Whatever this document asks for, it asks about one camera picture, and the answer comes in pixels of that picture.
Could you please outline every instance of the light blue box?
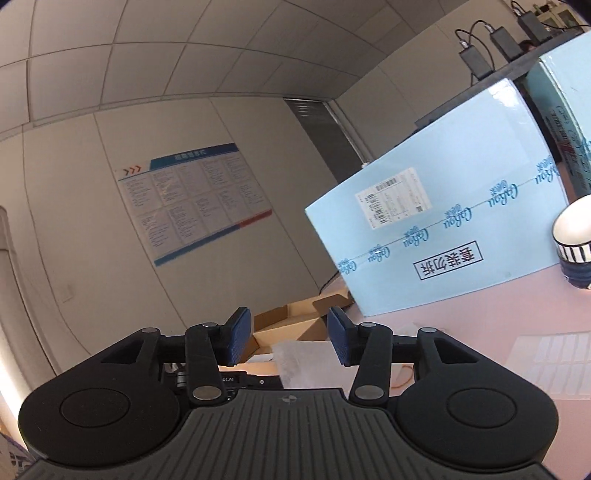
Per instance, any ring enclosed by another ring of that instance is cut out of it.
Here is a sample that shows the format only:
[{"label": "light blue box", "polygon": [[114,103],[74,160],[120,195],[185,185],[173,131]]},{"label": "light blue box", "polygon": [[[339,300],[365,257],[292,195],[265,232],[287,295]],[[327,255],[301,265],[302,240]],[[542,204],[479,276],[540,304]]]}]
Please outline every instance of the light blue box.
[{"label": "light blue box", "polygon": [[558,144],[575,194],[591,193],[591,33],[542,55],[526,86]]},{"label": "light blue box", "polygon": [[538,126],[513,83],[503,80],[306,213],[371,316],[558,263],[551,227],[566,204]]}]

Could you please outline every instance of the bulletin board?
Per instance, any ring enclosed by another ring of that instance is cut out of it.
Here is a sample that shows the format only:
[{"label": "bulletin board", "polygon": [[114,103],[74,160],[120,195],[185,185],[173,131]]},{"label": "bulletin board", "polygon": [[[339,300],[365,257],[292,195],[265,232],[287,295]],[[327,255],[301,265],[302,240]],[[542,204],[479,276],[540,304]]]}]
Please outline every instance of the bulletin board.
[{"label": "bulletin board", "polygon": [[132,164],[115,175],[155,266],[272,214],[234,143]]}]

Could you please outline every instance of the red arrows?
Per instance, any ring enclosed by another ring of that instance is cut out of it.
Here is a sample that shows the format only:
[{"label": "red arrows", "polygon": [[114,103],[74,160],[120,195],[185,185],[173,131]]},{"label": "red arrows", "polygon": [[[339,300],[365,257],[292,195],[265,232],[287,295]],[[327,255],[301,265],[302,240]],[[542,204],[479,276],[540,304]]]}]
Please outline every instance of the red arrows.
[{"label": "red arrows", "polygon": [[135,165],[133,167],[128,167],[128,168],[124,168],[123,171],[125,172],[125,176],[127,175],[133,175],[135,173],[139,173],[141,171],[142,167],[140,167],[139,165]]}]

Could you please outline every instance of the striped mug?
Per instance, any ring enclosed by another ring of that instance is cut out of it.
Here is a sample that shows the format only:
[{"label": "striped mug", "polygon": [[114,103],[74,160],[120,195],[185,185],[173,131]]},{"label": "striped mug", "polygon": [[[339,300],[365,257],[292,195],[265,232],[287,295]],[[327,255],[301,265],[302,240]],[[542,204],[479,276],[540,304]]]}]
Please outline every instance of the striped mug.
[{"label": "striped mug", "polygon": [[591,290],[591,195],[566,207],[554,222],[552,236],[564,277]]}]

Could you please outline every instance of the barcode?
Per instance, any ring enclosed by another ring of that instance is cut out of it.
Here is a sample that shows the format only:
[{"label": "barcode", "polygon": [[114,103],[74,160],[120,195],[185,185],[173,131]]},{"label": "barcode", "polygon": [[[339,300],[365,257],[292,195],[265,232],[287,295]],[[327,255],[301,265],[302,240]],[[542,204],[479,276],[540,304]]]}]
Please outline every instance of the barcode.
[{"label": "barcode", "polygon": [[379,192],[380,190],[383,190],[386,187],[391,187],[392,185],[394,185],[395,183],[397,183],[396,181],[396,177],[383,181],[382,183],[380,183],[379,185],[376,185],[376,190]]},{"label": "barcode", "polygon": [[384,213],[384,207],[382,207],[382,203],[379,201],[373,193],[370,193],[365,197],[366,201],[368,202],[369,209],[373,212],[374,218],[380,223],[387,223],[388,217]]}]

